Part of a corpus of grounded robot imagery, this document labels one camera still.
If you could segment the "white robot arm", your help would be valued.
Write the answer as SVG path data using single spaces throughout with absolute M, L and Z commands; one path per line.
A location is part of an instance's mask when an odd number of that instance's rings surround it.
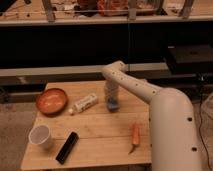
M 175 88 L 162 88 L 125 73 L 116 61 L 102 68 L 105 99 L 123 87 L 149 105 L 152 171 L 202 171 L 193 105 Z

